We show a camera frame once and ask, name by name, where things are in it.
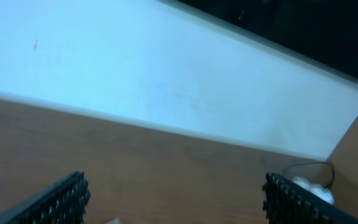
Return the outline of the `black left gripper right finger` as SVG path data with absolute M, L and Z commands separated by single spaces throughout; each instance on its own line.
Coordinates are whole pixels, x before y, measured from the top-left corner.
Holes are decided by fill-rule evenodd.
M 330 205 L 280 174 L 268 172 L 262 210 L 269 224 L 358 224 L 358 219 Z

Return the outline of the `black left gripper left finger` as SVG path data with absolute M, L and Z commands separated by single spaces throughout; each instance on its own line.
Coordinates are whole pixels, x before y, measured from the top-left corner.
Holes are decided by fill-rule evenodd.
M 0 213 L 0 224 L 79 224 L 91 194 L 83 172 L 73 172 Z

